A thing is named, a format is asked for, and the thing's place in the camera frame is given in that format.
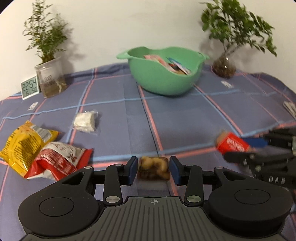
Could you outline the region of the small red snack packet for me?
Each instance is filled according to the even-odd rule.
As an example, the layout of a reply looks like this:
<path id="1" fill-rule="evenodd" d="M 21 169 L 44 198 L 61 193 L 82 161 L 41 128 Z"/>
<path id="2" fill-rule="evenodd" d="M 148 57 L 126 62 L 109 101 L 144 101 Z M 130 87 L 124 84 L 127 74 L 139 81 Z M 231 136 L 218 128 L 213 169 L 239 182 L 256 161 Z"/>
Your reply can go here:
<path id="1" fill-rule="evenodd" d="M 253 148 L 242 138 L 229 131 L 222 131 L 215 139 L 216 149 L 222 154 L 228 152 L 251 152 Z"/>

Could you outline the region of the brown nut cake snack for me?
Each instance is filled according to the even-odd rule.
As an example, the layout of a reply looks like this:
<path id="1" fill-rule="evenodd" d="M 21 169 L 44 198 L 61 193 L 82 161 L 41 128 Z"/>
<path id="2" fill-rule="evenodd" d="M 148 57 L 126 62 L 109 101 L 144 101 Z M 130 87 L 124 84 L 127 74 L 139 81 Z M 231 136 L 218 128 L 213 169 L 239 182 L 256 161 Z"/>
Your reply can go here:
<path id="1" fill-rule="evenodd" d="M 137 178 L 140 180 L 168 181 L 170 179 L 168 159 L 164 157 L 141 157 Z"/>

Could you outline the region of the pink snack packet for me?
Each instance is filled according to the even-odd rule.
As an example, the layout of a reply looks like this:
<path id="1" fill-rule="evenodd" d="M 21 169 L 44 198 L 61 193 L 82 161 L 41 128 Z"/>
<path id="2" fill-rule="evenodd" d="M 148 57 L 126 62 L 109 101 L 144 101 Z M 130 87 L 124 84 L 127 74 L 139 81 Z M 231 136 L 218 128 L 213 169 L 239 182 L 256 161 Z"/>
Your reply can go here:
<path id="1" fill-rule="evenodd" d="M 145 55 L 144 58 L 151 61 L 157 61 L 162 65 L 166 64 L 166 61 L 163 58 L 161 58 L 159 55 Z"/>

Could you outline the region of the white object at right edge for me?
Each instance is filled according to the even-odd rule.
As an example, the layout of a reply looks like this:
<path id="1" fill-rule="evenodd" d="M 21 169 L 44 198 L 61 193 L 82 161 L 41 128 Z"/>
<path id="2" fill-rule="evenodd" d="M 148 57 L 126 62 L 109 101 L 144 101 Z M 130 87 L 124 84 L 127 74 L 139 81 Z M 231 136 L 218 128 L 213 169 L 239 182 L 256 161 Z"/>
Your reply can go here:
<path id="1" fill-rule="evenodd" d="M 295 104 L 293 102 L 290 101 L 284 101 L 283 102 L 283 106 L 285 107 L 285 109 L 292 115 L 295 117 L 296 115 L 296 107 Z"/>

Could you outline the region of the white wrapped rice cake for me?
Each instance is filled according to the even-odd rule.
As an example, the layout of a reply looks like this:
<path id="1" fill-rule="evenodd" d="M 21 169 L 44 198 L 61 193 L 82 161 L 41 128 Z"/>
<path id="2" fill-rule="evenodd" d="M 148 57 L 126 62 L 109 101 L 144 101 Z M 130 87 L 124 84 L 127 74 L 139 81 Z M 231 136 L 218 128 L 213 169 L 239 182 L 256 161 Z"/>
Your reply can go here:
<path id="1" fill-rule="evenodd" d="M 76 114 L 73 123 L 74 128 L 85 133 L 95 132 L 97 116 L 98 112 L 93 110 Z"/>

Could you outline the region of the red white snack bag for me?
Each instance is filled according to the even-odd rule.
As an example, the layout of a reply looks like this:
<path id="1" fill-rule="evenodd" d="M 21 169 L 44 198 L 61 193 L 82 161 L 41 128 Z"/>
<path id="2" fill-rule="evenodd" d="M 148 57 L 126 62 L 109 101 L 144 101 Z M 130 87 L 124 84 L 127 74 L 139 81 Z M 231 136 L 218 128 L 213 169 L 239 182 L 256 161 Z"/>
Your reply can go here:
<path id="1" fill-rule="evenodd" d="M 24 178 L 27 180 L 47 178 L 59 181 L 87 166 L 92 153 L 93 149 L 50 142 L 37 154 Z"/>

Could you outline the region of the blue plaid tablecloth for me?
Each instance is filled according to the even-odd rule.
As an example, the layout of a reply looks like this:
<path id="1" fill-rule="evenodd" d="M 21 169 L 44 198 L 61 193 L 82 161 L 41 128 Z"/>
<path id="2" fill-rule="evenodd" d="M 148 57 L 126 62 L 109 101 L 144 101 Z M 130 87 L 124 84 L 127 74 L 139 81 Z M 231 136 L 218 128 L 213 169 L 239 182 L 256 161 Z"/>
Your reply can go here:
<path id="1" fill-rule="evenodd" d="M 295 126 L 283 106 L 295 92 L 280 80 L 241 71 L 229 80 L 205 66 L 198 84 L 187 94 L 169 98 L 143 90 L 126 64 L 107 65 L 69 74 L 68 88 L 45 99 L 22 100 L 14 94 L 1 101 L 1 145 L 26 121 L 60 132 L 58 140 L 93 149 L 90 164 L 97 170 L 123 163 L 131 156 L 175 155 L 184 164 L 204 170 L 224 166 L 215 148 L 222 131 L 255 137 L 273 128 Z M 95 132 L 74 128 L 76 114 L 96 111 Z"/>

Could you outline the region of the yellow chip bag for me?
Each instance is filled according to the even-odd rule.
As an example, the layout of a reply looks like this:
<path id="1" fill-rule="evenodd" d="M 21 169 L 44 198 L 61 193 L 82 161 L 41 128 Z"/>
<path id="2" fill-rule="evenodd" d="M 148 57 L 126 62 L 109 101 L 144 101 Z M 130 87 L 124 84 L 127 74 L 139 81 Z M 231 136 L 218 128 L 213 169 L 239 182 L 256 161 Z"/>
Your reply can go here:
<path id="1" fill-rule="evenodd" d="M 22 177 L 29 171 L 40 150 L 59 135 L 56 130 L 41 128 L 30 121 L 19 126 L 8 137 L 1 158 Z"/>

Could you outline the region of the green plastic bowl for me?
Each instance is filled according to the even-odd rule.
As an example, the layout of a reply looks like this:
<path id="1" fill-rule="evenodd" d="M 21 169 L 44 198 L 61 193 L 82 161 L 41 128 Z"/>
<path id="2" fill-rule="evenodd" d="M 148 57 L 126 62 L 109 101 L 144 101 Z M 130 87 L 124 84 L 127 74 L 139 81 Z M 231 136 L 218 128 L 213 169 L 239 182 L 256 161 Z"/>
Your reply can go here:
<path id="1" fill-rule="evenodd" d="M 165 65 L 144 58 L 145 55 L 159 55 Z M 188 92 L 198 81 L 204 63 L 209 56 L 182 47 L 150 49 L 136 47 L 119 53 L 117 59 L 126 59 L 130 72 L 143 89 L 165 96 L 177 96 Z M 191 74 L 175 73 L 167 58 L 173 58 L 191 70 Z"/>

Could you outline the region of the leafy plant in glass vase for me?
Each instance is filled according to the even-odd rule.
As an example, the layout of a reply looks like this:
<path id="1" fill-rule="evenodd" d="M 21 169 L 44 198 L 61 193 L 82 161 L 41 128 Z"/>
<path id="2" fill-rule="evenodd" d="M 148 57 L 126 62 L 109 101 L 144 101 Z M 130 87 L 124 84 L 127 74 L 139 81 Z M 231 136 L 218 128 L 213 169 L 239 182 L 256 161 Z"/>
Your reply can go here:
<path id="1" fill-rule="evenodd" d="M 230 59 L 238 49 L 248 45 L 258 51 L 269 51 L 277 56 L 273 43 L 274 27 L 263 17 L 248 11 L 239 1 L 204 1 L 201 14 L 202 30 L 209 32 L 209 39 L 218 40 L 223 53 L 213 62 L 213 72 L 222 78 L 231 78 L 236 66 Z"/>

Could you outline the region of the white digital clock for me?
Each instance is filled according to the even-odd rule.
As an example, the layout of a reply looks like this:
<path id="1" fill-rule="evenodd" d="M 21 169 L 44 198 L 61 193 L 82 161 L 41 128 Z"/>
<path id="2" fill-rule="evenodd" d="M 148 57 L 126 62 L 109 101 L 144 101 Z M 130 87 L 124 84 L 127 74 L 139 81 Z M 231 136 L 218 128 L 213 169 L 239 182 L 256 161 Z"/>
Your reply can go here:
<path id="1" fill-rule="evenodd" d="M 31 77 L 21 83 L 22 100 L 33 97 L 38 93 L 40 93 L 40 88 L 37 76 Z"/>

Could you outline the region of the thin plant in clear cup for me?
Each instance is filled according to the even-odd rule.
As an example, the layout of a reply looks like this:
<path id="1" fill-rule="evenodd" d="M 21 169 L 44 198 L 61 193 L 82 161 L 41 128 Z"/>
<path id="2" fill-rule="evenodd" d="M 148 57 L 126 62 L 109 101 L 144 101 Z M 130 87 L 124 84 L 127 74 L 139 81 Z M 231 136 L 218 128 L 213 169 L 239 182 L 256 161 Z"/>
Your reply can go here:
<path id="1" fill-rule="evenodd" d="M 41 92 L 45 98 L 56 96 L 67 88 L 61 58 L 62 44 L 67 40 L 67 23 L 60 14 L 49 11 L 45 1 L 32 3 L 32 15 L 25 20 L 23 35 L 28 37 L 27 50 L 36 49 L 41 63 L 35 66 Z"/>

